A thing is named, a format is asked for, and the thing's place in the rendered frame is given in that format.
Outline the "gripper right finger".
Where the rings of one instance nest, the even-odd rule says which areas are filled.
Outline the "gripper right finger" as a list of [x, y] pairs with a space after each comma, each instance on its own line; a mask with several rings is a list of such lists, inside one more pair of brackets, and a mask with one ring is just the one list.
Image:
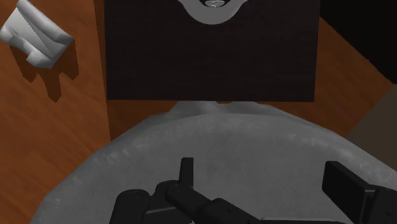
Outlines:
[[397, 224], [397, 190], [371, 185], [340, 162], [325, 163], [322, 190], [354, 224]]

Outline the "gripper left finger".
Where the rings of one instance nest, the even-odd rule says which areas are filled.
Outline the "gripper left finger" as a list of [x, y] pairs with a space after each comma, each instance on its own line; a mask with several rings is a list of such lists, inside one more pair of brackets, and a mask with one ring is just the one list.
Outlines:
[[224, 199], [210, 200], [193, 189], [193, 158], [181, 159], [178, 180], [157, 184], [150, 195], [145, 190], [120, 193], [109, 224], [261, 224]]

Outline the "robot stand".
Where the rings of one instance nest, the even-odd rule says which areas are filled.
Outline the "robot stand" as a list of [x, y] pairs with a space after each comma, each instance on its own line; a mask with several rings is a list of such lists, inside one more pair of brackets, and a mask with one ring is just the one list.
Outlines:
[[311, 102], [321, 0], [104, 0], [110, 100]]

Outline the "white angular object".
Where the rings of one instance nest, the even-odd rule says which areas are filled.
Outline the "white angular object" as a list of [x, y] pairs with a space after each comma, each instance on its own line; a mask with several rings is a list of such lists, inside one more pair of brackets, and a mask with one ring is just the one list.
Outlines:
[[26, 61], [39, 68], [52, 68], [73, 40], [29, 0], [18, 0], [0, 28], [0, 41], [24, 52]]

